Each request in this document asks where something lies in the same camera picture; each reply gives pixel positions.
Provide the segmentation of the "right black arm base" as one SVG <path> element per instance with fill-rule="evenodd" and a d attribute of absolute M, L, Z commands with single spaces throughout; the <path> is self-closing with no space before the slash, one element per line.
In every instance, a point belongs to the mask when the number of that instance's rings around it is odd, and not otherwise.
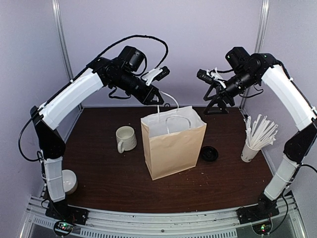
<path fill-rule="evenodd" d="M 240 224 L 252 223 L 272 216 L 279 215 L 277 199 L 270 200 L 262 192 L 258 197 L 258 203 L 249 207 L 240 207 L 236 210 Z"/>

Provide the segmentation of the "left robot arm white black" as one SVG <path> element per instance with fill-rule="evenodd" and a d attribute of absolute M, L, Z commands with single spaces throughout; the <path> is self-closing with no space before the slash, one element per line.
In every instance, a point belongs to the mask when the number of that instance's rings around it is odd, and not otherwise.
<path fill-rule="evenodd" d="M 66 202 L 62 181 L 62 159 L 66 146 L 57 127 L 75 107 L 103 87 L 119 88 L 143 105 L 162 105 L 164 100 L 152 82 L 160 81 L 170 71 L 166 66 L 156 66 L 140 77 L 135 72 L 145 59 L 140 50 L 131 46 L 124 47 L 114 59 L 98 56 L 48 101 L 32 108 L 31 117 L 42 153 L 48 200 L 52 212 L 60 220 L 67 220 L 71 209 Z"/>

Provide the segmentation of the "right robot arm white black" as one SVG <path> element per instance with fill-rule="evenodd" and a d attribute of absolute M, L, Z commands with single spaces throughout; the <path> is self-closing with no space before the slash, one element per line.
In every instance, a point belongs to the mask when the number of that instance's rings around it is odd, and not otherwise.
<path fill-rule="evenodd" d="M 282 162 L 270 183 L 258 198 L 254 215 L 264 219 L 273 211 L 278 197 L 295 177 L 302 160 L 317 138 L 317 111 L 302 94 L 289 76 L 284 64 L 269 53 L 248 54 L 243 47 L 234 47 L 225 56 L 235 73 L 229 80 L 220 76 L 220 71 L 203 70 L 197 77 L 209 84 L 204 100 L 208 102 L 205 115 L 226 114 L 227 105 L 234 106 L 234 97 L 251 86 L 267 85 L 288 110 L 298 129 L 283 150 Z"/>

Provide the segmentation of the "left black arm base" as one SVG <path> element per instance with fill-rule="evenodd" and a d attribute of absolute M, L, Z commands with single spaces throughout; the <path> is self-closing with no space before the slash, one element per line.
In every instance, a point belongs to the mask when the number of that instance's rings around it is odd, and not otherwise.
<path fill-rule="evenodd" d="M 87 209 L 69 206 L 66 199 L 59 202 L 53 202 L 51 198 L 48 197 L 48 201 L 49 204 L 45 212 L 47 217 L 66 221 L 70 224 L 86 224 L 89 214 Z"/>

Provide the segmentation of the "brown paper bag white handles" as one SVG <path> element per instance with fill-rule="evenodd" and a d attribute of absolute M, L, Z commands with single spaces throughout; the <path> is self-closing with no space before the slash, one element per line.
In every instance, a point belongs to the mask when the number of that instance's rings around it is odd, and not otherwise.
<path fill-rule="evenodd" d="M 207 123 L 192 106 L 141 118 L 145 163 L 152 180 L 196 166 Z"/>

